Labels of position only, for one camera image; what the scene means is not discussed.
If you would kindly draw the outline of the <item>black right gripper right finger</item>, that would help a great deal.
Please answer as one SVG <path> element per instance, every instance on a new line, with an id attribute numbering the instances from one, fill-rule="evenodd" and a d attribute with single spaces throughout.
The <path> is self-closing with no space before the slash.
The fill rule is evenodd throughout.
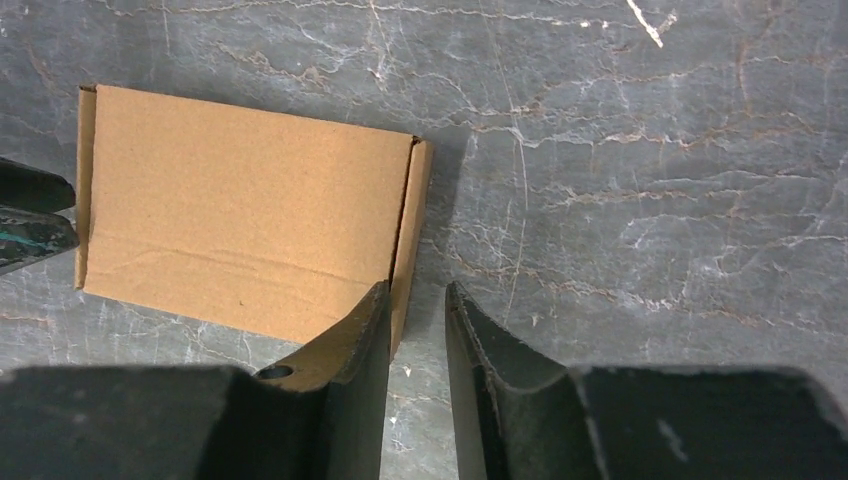
<path id="1" fill-rule="evenodd" d="M 463 479 L 843 479 L 847 420 L 806 372 L 566 366 L 459 283 L 445 333 Z"/>

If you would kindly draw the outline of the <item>brown cardboard box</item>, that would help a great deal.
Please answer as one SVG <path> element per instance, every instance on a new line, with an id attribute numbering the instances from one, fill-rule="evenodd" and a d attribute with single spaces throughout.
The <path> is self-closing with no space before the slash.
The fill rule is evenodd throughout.
<path id="1" fill-rule="evenodd" d="M 74 285 L 306 343 L 389 280 L 397 348 L 432 157 L 410 133 L 83 86 Z"/>

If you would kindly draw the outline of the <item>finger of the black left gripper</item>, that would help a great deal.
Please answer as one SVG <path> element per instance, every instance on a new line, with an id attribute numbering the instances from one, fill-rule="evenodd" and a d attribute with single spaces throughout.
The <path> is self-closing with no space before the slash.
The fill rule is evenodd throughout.
<path id="1" fill-rule="evenodd" d="M 73 186 L 62 176 L 1 158 L 1 204 L 55 213 L 76 203 Z"/>
<path id="2" fill-rule="evenodd" d="M 71 222 L 57 214 L 1 206 L 1 274 L 77 248 Z"/>

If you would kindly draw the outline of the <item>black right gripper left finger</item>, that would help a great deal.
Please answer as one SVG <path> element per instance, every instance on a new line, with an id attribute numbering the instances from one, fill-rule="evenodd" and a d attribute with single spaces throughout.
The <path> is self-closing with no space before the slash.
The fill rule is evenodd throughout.
<path id="1" fill-rule="evenodd" d="M 376 479 L 390 363 L 387 281 L 256 373 L 27 367 L 1 378 L 5 479 Z"/>

